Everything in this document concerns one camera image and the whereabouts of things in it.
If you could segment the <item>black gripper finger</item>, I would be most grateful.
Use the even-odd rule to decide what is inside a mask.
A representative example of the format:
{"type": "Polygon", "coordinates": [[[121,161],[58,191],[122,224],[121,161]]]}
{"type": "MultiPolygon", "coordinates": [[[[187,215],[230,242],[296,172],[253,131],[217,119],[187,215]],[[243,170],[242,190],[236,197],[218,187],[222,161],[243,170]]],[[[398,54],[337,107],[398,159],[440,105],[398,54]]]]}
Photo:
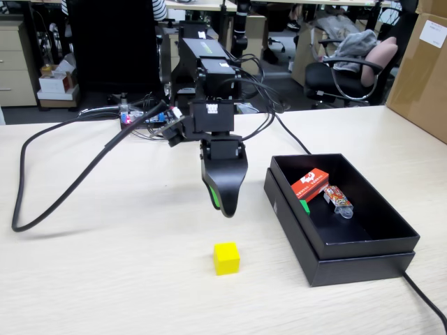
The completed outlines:
{"type": "Polygon", "coordinates": [[[241,141],[240,156],[230,160],[211,160],[205,153],[205,141],[200,141],[201,177],[215,191],[220,211],[225,217],[235,215],[240,187],[248,170],[245,145],[241,141]]]}
{"type": "Polygon", "coordinates": [[[204,181],[205,186],[207,187],[208,193],[210,195],[210,199],[212,201],[212,205],[216,210],[220,210],[220,203],[217,194],[215,193],[214,189],[206,182],[204,181]]]}

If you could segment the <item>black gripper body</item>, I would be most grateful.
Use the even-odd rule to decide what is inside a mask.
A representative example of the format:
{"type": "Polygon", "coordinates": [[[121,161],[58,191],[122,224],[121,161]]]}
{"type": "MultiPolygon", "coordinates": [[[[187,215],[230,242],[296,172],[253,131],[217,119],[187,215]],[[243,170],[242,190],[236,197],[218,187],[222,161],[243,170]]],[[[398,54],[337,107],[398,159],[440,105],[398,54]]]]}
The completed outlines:
{"type": "Polygon", "coordinates": [[[211,160],[230,160],[240,156],[241,137],[234,131],[235,105],[229,102],[196,101],[190,104],[193,134],[205,141],[211,160]]]}

